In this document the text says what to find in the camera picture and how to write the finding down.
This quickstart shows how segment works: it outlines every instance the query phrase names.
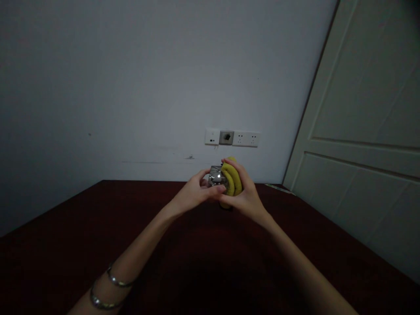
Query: door panel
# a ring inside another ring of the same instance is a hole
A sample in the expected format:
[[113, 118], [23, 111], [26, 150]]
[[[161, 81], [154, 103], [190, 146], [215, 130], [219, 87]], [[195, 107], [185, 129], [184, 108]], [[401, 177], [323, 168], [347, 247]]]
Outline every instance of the door panel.
[[340, 2], [283, 184], [419, 282], [420, 28], [411, 4]]

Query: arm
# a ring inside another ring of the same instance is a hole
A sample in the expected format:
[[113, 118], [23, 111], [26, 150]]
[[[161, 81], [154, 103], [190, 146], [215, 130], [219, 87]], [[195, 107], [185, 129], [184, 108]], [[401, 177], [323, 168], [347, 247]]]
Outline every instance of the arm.
[[[186, 211], [198, 206], [211, 197], [217, 197], [225, 190], [224, 186], [206, 187], [203, 176], [208, 174], [210, 169], [202, 170], [194, 175], [186, 185], [179, 191], [174, 199], [168, 203], [140, 233], [131, 245], [115, 261], [111, 269], [111, 275], [118, 281], [129, 283], [136, 279], [146, 262], [149, 260], [156, 245], [165, 234], [171, 223]], [[123, 301], [130, 287], [121, 288], [114, 285], [108, 274], [104, 273], [96, 281], [94, 294], [105, 303], [118, 303]], [[69, 315], [83, 314], [116, 314], [118, 308], [111, 311], [99, 310], [90, 301], [90, 290], [83, 295], [76, 305], [70, 310]]]
[[244, 167], [228, 159], [222, 161], [237, 169], [244, 191], [236, 197], [221, 195], [219, 200], [235, 207], [270, 233], [285, 258], [293, 278], [315, 313], [357, 314], [270, 216], [258, 197], [254, 182]]

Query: table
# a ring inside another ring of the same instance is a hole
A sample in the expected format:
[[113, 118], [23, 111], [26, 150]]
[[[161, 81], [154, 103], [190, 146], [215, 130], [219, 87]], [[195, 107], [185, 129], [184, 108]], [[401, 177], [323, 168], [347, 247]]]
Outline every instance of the table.
[[[182, 186], [101, 181], [4, 236], [2, 312], [67, 312]], [[257, 190], [276, 222], [360, 314], [419, 314], [419, 285], [298, 197], [263, 184]], [[217, 203], [200, 205], [168, 229], [121, 314], [197, 310], [308, 311], [268, 234]]]

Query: bracelet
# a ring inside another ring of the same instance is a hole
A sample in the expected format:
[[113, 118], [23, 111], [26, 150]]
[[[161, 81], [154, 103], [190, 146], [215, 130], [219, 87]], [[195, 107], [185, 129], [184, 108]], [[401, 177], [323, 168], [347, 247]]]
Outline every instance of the bracelet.
[[110, 311], [110, 310], [113, 310], [115, 308], [119, 308], [124, 303], [124, 300], [122, 300], [119, 303], [112, 303], [112, 304], [102, 302], [93, 293], [93, 289], [95, 287], [95, 284], [96, 284], [96, 281], [93, 283], [93, 286], [91, 288], [91, 302], [92, 302], [93, 306], [95, 306], [97, 309]]
[[114, 262], [109, 264], [108, 269], [106, 270], [106, 273], [108, 274], [108, 279], [109, 281], [111, 281], [114, 285], [116, 285], [117, 287], [130, 287], [134, 284], [135, 280], [129, 283], [124, 283], [121, 281], [118, 281], [114, 276], [111, 275], [111, 268], [112, 268], [112, 264]]

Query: hand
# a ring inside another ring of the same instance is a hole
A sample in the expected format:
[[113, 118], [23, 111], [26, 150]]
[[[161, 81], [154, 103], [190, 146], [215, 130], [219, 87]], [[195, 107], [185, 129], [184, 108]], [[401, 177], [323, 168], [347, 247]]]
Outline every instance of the hand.
[[238, 171], [243, 191], [235, 197], [227, 195], [218, 196], [218, 200], [233, 206], [238, 209], [240, 213], [261, 225], [262, 220], [269, 214], [258, 196], [254, 182], [242, 165], [227, 158], [222, 159], [222, 162], [232, 165]]
[[219, 195], [224, 193], [226, 187], [223, 185], [207, 187], [208, 181], [203, 177], [208, 173], [210, 169], [195, 174], [172, 199], [170, 204], [175, 206], [177, 214], [191, 210], [209, 198], [218, 199]]

